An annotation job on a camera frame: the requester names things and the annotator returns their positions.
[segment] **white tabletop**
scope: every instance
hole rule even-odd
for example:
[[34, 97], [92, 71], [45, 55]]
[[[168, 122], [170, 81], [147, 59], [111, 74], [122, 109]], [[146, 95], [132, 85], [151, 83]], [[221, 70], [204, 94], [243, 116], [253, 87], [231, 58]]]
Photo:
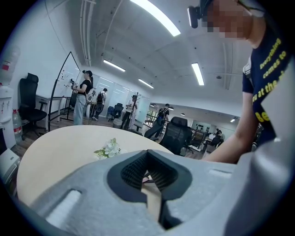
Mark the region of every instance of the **white tabletop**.
[[29, 206], [47, 188], [96, 161], [93, 152], [112, 138], [127, 152], [157, 149], [171, 153], [156, 142], [125, 130], [97, 125], [59, 128], [38, 138], [24, 154], [17, 176], [18, 198]]

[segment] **fluorescent light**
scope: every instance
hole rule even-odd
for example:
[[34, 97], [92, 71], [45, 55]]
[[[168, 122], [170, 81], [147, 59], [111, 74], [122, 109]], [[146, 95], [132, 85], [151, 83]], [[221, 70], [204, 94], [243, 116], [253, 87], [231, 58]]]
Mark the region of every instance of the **fluorescent light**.
[[120, 71], [123, 71], [123, 72], [126, 71], [125, 69], [123, 69], [123, 68], [121, 68], [121, 67], [119, 67], [119, 66], [117, 66], [117, 65], [115, 65], [115, 64], [113, 64], [113, 63], [111, 63], [111, 62], [109, 62], [109, 61], [107, 61], [107, 60], [103, 60], [103, 62], [104, 62], [104, 63], [107, 63], [107, 64], [109, 64], [109, 65], [111, 65], [111, 66], [113, 66], [113, 67], [115, 67], [115, 68], [117, 68], [117, 69], [120, 70]]
[[190, 27], [192, 27], [192, 22], [190, 20], [190, 14], [189, 14], [189, 25], [190, 25]]
[[202, 76], [200, 68], [199, 68], [199, 64], [198, 63], [193, 63], [192, 67], [194, 69], [195, 76], [197, 76], [197, 80], [199, 82], [199, 85], [204, 85], [204, 80], [203, 80], [203, 76]]
[[148, 0], [130, 0], [136, 3], [138, 6], [141, 6], [144, 10], [153, 15], [162, 25], [168, 29], [172, 36], [177, 36], [180, 34], [178, 28], [172, 23], [172, 21], [154, 4]]
[[103, 78], [103, 77], [100, 77], [100, 78], [102, 78], [102, 79], [104, 79], [104, 80], [106, 80], [106, 81], [108, 81], [108, 82], [114, 83], [113, 81], [110, 81], [110, 80], [105, 79], [105, 78]]
[[120, 92], [122, 92], [122, 93], [125, 93], [125, 92], [123, 92], [123, 91], [121, 91], [121, 90], [119, 90], [119, 89], [116, 89], [116, 90], [118, 90], [118, 91], [120, 91]]
[[100, 84], [102, 84], [102, 85], [105, 85], [105, 86], [109, 87], [108, 85], [106, 85], [106, 84], [104, 84], [104, 83], [100, 83]]
[[149, 85], [147, 82], [144, 82], [143, 80], [139, 79], [140, 82], [144, 83], [145, 85], [147, 85], [148, 87], [153, 89], [153, 86]]

